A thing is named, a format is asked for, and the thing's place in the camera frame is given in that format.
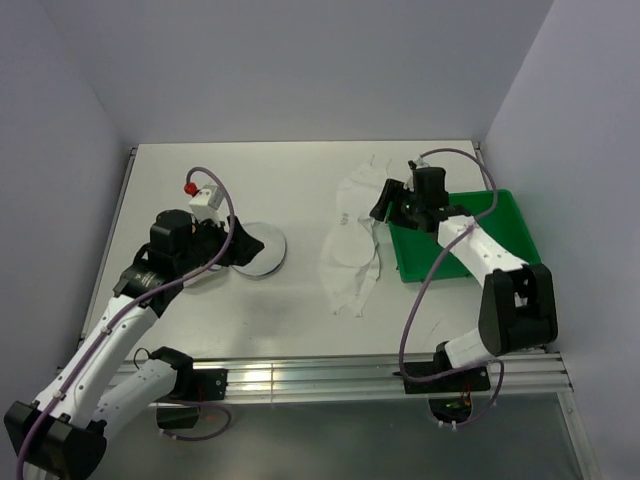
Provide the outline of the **white garments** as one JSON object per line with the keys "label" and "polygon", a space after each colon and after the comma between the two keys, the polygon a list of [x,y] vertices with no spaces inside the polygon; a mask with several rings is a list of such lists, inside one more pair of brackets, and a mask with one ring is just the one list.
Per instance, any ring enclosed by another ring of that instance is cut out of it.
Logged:
{"label": "white garments", "polygon": [[319,260],[319,276],[333,314],[347,309],[355,317],[380,275],[372,208],[388,179],[386,161],[361,164],[338,185],[335,212]]}

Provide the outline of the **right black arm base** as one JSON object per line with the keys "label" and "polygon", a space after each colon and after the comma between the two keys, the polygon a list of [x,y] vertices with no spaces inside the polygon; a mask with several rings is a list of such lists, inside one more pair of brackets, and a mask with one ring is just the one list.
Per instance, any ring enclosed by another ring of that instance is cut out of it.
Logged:
{"label": "right black arm base", "polygon": [[435,361],[416,361],[404,364],[406,373],[412,377],[431,377],[435,379],[420,383],[405,379],[400,371],[393,373],[403,382],[406,394],[445,394],[463,392],[485,392],[491,387],[489,373],[485,365],[456,371],[442,376],[443,366]]}

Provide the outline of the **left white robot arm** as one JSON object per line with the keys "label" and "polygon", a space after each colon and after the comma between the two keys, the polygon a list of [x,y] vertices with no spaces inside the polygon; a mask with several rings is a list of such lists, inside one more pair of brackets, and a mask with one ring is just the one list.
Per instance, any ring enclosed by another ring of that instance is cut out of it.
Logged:
{"label": "left white robot arm", "polygon": [[193,360],[169,347],[151,353],[115,389],[107,385],[186,281],[213,265],[245,266],[263,248],[234,216],[218,223],[183,210],[159,213],[148,242],[114,286],[101,320],[66,367],[33,401],[16,401],[5,413],[17,478],[30,463],[62,479],[86,479],[117,431],[148,404],[190,395]]}

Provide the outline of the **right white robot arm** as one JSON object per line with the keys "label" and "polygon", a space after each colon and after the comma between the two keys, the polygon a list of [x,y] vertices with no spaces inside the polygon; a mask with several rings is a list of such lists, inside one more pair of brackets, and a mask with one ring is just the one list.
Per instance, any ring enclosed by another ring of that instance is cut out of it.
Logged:
{"label": "right white robot arm", "polygon": [[559,333],[551,271],[511,253],[481,226],[475,214],[454,204],[441,167],[413,171],[412,183],[388,179],[373,206],[373,219],[431,236],[441,251],[423,283],[429,285],[453,255],[482,288],[476,327],[444,342],[434,357],[431,377],[443,389],[462,383],[467,368],[514,351],[554,342]]}

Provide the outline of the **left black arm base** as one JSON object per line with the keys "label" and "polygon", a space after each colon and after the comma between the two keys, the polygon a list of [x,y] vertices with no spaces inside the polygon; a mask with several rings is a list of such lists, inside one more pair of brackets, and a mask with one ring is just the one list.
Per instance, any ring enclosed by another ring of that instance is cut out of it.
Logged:
{"label": "left black arm base", "polygon": [[226,395],[228,370],[224,368],[179,371],[174,388],[163,397],[167,401],[219,401]]}

